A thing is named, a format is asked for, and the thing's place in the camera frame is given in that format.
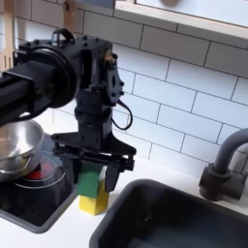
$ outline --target stove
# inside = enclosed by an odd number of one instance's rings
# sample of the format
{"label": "stove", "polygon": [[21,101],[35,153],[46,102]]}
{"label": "stove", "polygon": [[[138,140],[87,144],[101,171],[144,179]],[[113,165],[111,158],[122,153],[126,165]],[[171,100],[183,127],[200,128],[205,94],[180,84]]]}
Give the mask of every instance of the stove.
{"label": "stove", "polygon": [[0,184],[0,217],[33,233],[48,231],[77,196],[77,185],[52,155],[45,136],[41,163],[21,179]]}

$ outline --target stainless steel bowl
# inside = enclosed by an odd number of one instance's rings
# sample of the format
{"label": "stainless steel bowl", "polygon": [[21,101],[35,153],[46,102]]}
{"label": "stainless steel bowl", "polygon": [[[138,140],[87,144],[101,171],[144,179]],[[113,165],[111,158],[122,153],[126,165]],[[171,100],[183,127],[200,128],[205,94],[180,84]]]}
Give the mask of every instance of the stainless steel bowl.
{"label": "stainless steel bowl", "polygon": [[35,121],[0,128],[0,182],[16,180],[40,163],[44,131]]}

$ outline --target black sink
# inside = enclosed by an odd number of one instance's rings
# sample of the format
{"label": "black sink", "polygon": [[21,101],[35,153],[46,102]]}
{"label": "black sink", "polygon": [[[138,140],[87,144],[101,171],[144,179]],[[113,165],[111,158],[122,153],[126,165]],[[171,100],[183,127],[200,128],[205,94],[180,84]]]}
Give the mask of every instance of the black sink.
{"label": "black sink", "polygon": [[151,180],[129,184],[90,248],[247,248],[248,217]]}

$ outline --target faucet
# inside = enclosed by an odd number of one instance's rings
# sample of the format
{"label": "faucet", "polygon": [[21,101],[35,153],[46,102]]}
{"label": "faucet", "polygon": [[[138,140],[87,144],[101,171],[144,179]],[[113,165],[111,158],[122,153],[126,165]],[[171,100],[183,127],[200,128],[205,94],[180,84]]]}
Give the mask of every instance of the faucet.
{"label": "faucet", "polygon": [[201,176],[200,193],[205,199],[217,202],[226,195],[240,200],[248,173],[240,178],[231,173],[229,165],[235,150],[247,142],[248,128],[235,132],[224,141],[215,162],[209,164]]}

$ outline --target tiled wall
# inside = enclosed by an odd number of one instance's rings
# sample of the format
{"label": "tiled wall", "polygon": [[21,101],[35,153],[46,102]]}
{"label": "tiled wall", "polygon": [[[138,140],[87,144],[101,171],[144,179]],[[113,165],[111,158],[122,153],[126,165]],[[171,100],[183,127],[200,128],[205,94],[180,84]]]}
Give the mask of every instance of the tiled wall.
{"label": "tiled wall", "polygon": [[[62,2],[16,0],[16,43],[62,27]],[[122,100],[135,116],[130,130],[114,133],[139,156],[200,176],[225,138],[248,127],[247,40],[81,4],[76,15],[78,35],[114,43],[126,82]],[[0,33],[3,48],[2,16]],[[48,133],[75,131],[74,108],[49,109],[38,121]],[[116,108],[114,118],[125,126],[128,113]],[[247,154],[247,145],[235,152],[234,171],[244,170]]]}

